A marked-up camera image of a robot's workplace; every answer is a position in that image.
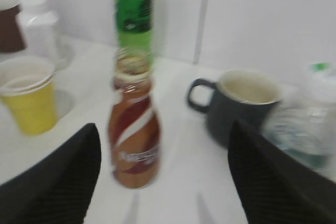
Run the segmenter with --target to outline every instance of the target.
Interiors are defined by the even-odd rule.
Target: white wall
[[[287,82],[311,61],[335,61],[335,0],[209,0],[200,63],[256,68]]]
[[[116,44],[112,0],[51,0],[67,34]],[[169,58],[192,62],[201,0],[156,0],[155,48]]]

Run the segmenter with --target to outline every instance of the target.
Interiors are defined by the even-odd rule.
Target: yellow paper cup
[[[39,57],[17,57],[0,64],[0,96],[20,129],[38,135],[57,123],[54,65]]]

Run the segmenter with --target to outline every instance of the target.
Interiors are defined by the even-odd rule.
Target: brown bottle
[[[134,55],[119,59],[113,88],[109,123],[113,174],[123,186],[141,188],[155,178],[160,166],[160,126],[147,65]]]

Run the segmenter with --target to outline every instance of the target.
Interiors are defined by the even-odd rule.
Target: mug
[[[214,90],[209,105],[200,105],[191,98],[197,86]],[[222,74],[217,82],[197,79],[190,86],[187,103],[190,108],[207,114],[206,128],[222,146],[229,143],[229,132],[236,120],[257,130],[268,112],[280,101],[280,87],[269,77],[254,70],[234,69]]]
[[[17,0],[0,0],[0,52],[17,52],[26,48],[16,22],[19,12]]]

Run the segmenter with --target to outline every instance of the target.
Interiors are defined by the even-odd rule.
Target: tile grout line
[[[201,50],[202,50],[202,45],[203,45],[205,19],[206,19],[206,14],[207,14],[208,2],[209,0],[202,0],[201,2],[200,18],[198,20],[195,55],[194,55],[194,62],[193,62],[194,65],[200,62],[199,60],[201,57]]]

